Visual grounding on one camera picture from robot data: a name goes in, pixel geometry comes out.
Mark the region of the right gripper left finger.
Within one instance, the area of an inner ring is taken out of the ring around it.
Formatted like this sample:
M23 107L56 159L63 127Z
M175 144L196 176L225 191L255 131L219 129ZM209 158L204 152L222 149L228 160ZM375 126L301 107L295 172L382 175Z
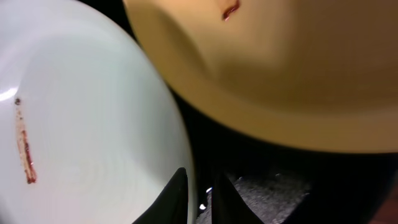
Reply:
M188 179L186 169L176 170L154 203L133 224L187 224Z

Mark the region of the yellow plate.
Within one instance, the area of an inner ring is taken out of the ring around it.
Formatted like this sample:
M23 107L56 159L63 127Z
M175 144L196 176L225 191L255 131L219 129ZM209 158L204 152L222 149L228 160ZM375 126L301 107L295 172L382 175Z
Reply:
M397 2L124 3L164 80L252 138L323 152L397 151Z

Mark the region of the light blue plate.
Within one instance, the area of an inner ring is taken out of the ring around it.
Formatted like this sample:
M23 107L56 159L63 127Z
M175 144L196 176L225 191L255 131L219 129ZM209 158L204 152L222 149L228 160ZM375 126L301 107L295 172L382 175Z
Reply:
M133 223L178 168L177 104L142 49L79 1L1 2L1 222Z

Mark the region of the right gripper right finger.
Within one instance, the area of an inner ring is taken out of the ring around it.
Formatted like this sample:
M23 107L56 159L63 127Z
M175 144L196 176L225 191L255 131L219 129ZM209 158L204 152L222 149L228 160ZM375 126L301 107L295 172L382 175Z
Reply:
M211 192L212 224L264 224L245 204L224 173L219 173Z

